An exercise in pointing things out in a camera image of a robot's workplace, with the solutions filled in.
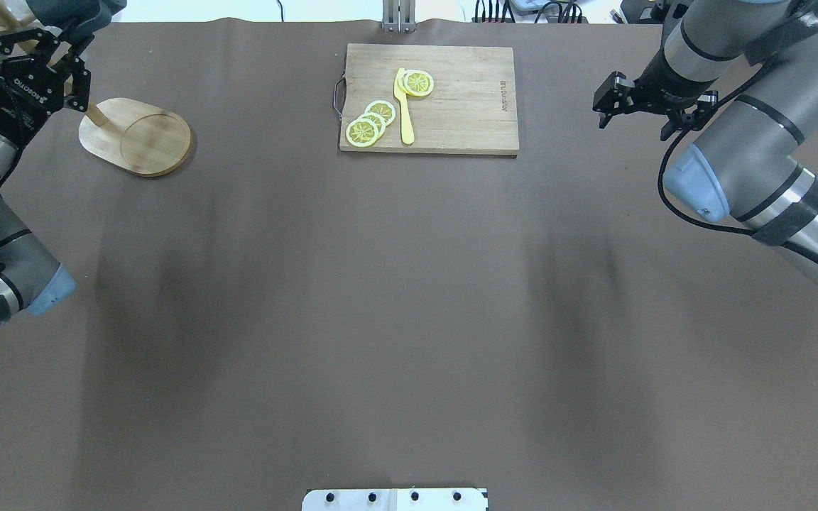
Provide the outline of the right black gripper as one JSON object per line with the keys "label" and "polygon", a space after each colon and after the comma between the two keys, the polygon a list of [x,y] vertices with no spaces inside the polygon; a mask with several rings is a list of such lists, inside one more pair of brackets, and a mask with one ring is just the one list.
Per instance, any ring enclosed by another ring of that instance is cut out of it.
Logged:
{"label": "right black gripper", "polygon": [[611,117],[617,114],[646,112],[663,114],[668,118],[660,132],[660,140],[668,141],[679,128],[701,128],[704,117],[718,102],[719,94],[715,90],[702,93],[690,93],[685,97],[672,92],[650,91],[637,79],[628,79],[623,72],[614,71],[595,90],[593,111],[599,114],[599,129],[605,129]]}

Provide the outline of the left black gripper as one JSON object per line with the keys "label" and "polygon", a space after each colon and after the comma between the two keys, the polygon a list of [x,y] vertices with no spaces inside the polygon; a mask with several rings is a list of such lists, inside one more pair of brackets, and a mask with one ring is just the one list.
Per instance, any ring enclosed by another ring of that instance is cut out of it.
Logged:
{"label": "left black gripper", "polygon": [[52,61],[62,40],[43,27],[0,31],[0,136],[26,146],[62,108],[89,109],[91,72],[70,46]]}

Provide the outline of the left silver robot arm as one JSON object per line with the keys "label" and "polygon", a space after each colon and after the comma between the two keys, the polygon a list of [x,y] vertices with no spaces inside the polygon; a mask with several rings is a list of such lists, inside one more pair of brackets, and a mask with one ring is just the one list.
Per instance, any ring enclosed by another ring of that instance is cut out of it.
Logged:
{"label": "left silver robot arm", "polygon": [[90,74],[82,40],[55,60],[55,27],[0,32],[0,327],[26,312],[42,316],[74,293],[77,282],[2,197],[26,146],[52,114],[84,111]]}

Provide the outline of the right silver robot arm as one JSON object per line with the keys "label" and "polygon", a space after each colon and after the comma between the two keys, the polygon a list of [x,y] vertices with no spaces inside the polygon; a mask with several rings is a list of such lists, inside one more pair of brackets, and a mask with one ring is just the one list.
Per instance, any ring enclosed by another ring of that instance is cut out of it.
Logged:
{"label": "right silver robot arm", "polygon": [[678,1],[639,78],[612,72],[593,108],[666,116],[662,140],[698,137],[663,156],[657,187],[685,221],[773,247],[818,285],[818,175],[793,152],[818,130],[818,1]]}

